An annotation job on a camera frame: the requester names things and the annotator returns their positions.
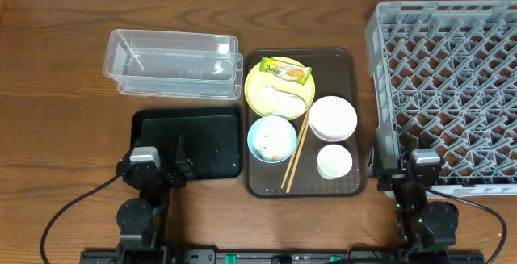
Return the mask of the light blue bowl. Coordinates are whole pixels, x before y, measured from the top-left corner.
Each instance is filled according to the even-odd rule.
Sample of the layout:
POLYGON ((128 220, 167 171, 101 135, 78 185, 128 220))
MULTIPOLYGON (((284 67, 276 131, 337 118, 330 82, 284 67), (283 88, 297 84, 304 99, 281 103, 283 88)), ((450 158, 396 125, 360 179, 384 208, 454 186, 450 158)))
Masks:
POLYGON ((251 154, 267 164, 285 161, 294 153, 296 142, 297 134, 292 124, 275 115, 257 119, 247 134, 251 154))

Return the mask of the pink bowl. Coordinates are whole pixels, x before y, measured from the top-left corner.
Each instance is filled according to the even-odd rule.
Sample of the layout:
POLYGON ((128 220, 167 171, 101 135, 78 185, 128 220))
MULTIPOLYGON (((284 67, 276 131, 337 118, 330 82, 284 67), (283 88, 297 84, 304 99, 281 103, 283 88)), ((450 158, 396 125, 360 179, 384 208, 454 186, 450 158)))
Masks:
POLYGON ((358 125, 355 108, 346 99, 326 96, 318 99, 309 111, 309 126, 321 140, 342 141, 350 137, 358 125))

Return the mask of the white napkin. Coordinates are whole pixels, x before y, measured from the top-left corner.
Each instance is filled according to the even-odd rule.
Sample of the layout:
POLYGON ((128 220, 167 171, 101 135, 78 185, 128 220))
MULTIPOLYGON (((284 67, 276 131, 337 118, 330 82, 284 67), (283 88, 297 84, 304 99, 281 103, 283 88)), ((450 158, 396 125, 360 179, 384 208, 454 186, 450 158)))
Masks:
POLYGON ((263 88, 263 96, 267 99, 268 115, 277 115, 287 120, 296 118, 306 110, 306 102, 296 94, 277 90, 273 86, 263 88))

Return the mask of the green snack wrapper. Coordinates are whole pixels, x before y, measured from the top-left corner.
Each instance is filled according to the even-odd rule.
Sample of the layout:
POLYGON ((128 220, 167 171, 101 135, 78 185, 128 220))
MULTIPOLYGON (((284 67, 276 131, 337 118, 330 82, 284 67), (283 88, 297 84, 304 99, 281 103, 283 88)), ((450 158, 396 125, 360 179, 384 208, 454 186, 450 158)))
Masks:
POLYGON ((263 73, 271 73, 285 81, 304 85, 312 73, 312 68, 290 64, 273 58, 262 57, 259 71, 263 73))

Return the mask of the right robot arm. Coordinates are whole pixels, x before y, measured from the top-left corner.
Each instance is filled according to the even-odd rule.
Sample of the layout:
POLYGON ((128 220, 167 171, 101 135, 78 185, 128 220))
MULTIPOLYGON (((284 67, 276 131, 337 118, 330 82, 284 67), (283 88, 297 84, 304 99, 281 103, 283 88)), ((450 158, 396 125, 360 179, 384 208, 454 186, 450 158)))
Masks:
POLYGON ((405 243, 397 248, 401 261, 429 260, 448 254, 456 243, 459 212, 452 203, 431 203, 427 188, 439 179, 444 159, 431 148, 418 143, 402 156, 403 167, 387 169, 377 143, 368 159, 378 191, 392 191, 396 201, 397 228, 405 243))

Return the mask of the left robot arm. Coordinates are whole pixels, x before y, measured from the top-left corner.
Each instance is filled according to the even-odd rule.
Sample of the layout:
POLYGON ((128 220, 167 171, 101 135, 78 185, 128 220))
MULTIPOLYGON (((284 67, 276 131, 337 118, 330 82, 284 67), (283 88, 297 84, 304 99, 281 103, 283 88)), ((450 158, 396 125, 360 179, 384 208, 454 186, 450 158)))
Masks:
POLYGON ((165 241, 170 190, 186 186, 194 175, 181 135, 172 166, 161 163, 158 150, 135 142, 117 163, 116 173, 139 196, 124 202, 116 215, 120 228, 118 263, 173 263, 174 249, 165 241))

